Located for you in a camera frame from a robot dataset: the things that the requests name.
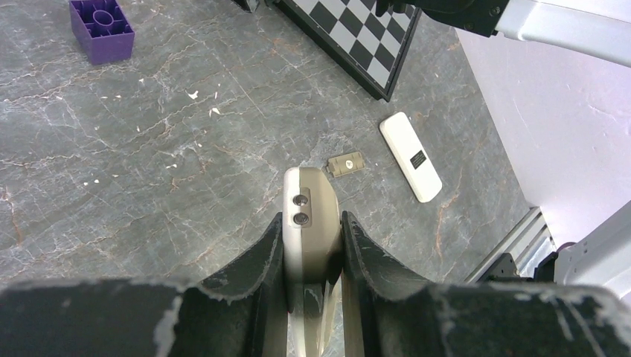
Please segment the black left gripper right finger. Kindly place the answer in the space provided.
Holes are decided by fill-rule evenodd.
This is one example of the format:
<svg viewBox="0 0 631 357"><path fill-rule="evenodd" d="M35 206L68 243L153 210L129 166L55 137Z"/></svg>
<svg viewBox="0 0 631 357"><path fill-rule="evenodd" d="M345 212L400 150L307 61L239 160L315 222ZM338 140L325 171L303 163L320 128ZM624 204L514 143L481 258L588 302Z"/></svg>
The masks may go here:
<svg viewBox="0 0 631 357"><path fill-rule="evenodd" d="M434 283L342 213L346 356L628 356L630 309L594 286Z"/></svg>

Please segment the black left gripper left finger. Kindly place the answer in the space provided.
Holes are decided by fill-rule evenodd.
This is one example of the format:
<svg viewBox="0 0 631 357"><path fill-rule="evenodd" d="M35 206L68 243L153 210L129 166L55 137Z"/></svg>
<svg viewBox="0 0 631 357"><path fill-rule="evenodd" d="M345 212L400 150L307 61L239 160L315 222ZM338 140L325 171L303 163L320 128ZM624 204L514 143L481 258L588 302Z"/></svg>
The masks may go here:
<svg viewBox="0 0 631 357"><path fill-rule="evenodd" d="M282 217L199 282L47 279L1 291L3 356L285 356Z"/></svg>

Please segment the red and white remote control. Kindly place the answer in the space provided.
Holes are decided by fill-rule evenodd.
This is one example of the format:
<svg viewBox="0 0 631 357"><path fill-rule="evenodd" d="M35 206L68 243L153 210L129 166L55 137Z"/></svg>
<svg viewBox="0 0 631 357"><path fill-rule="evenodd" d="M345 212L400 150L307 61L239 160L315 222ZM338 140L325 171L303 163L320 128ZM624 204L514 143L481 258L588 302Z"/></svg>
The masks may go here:
<svg viewBox="0 0 631 357"><path fill-rule="evenodd" d="M379 124L379 130L416 199L421 203L432 201L441 191L442 181L409 117L396 112Z"/></svg>

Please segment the beige battery cover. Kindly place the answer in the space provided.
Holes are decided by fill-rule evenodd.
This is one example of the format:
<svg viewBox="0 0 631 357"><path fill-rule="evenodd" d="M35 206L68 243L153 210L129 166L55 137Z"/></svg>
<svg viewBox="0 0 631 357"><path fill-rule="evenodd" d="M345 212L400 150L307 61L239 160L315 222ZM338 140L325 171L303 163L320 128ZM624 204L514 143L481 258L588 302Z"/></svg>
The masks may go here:
<svg viewBox="0 0 631 357"><path fill-rule="evenodd" d="M330 158L327 171L335 178L365 169L365 160L360 152L352 152Z"/></svg>

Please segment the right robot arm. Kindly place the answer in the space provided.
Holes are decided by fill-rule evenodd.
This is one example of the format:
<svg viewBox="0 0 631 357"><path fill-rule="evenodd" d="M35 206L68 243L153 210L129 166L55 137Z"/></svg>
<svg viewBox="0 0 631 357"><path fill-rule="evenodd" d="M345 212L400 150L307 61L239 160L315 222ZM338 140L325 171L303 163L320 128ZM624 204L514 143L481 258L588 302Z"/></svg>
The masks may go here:
<svg viewBox="0 0 631 357"><path fill-rule="evenodd" d="M480 36L500 33L630 66L629 1L377 1L376 14L407 7Z"/></svg>

